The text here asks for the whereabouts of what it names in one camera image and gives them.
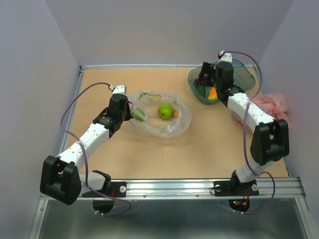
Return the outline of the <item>red grape bunch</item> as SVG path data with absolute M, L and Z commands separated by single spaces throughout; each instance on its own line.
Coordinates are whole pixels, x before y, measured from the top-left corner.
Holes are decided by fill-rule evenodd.
M 208 75 L 204 74 L 203 76 L 198 75 L 198 78 L 194 80 L 195 85 L 207 85 Z

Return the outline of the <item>dark green fruit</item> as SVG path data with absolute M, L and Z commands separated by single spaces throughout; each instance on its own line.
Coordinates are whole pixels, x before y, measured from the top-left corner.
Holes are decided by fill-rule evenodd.
M 206 88 L 204 85 L 196 85 L 195 88 L 201 97 L 206 98 Z

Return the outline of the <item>orange fruit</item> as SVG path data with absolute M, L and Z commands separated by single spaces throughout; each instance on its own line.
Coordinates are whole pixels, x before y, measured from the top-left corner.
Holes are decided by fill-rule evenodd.
M 215 100 L 217 99 L 217 92 L 216 92 L 216 89 L 214 87 L 212 87 L 210 90 L 209 90 L 209 94 L 208 94 L 208 97 L 207 97 L 208 100 Z

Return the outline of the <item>clear plastic bag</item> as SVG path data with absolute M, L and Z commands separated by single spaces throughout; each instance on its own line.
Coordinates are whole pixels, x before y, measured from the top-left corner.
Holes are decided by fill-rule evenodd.
M 159 94 L 161 99 L 150 101 L 149 94 Z M 128 99 L 133 104 L 131 113 L 144 112 L 145 114 L 144 121 L 138 121 L 134 118 L 129 121 L 131 129 L 137 133 L 167 139 L 183 134 L 190 126 L 190 109 L 177 94 L 140 91 L 129 95 Z M 162 104 L 170 104 L 173 110 L 179 111 L 179 117 L 175 118 L 172 115 L 169 119 L 161 119 L 158 116 L 158 108 Z

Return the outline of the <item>green apple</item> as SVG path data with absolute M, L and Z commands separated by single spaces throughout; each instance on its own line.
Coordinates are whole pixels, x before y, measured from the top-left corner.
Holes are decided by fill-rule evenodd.
M 167 120 L 172 117 L 173 114 L 173 107 L 170 104 L 162 104 L 158 108 L 158 116 L 163 119 Z

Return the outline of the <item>small peach fruit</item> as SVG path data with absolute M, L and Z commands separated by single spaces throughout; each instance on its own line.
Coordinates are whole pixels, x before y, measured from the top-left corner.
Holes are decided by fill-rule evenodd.
M 173 115 L 175 118 L 179 117 L 179 111 L 173 110 L 172 115 Z

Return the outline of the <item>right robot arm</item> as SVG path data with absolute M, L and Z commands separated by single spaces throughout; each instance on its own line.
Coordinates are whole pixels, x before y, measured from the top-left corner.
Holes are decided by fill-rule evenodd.
M 284 119 L 275 119 L 263 112 L 234 84 L 234 68 L 229 62 L 203 62 L 197 84 L 212 86 L 217 98 L 243 120 L 244 129 L 253 133 L 250 152 L 245 152 L 245 164 L 232 173 L 228 181 L 216 181 L 217 197 L 253 196 L 259 194 L 256 178 L 272 163 L 289 154 L 289 129 Z

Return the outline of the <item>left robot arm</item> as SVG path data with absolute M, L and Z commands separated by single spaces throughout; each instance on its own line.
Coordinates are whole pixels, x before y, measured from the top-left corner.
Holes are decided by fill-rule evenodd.
M 101 171 L 79 174 L 88 166 L 89 156 L 117 132 L 124 121 L 132 118 L 127 96 L 114 94 L 86 132 L 67 150 L 56 157 L 48 156 L 42 167 L 40 192 L 66 205 L 89 191 L 107 197 L 111 190 L 110 176 Z

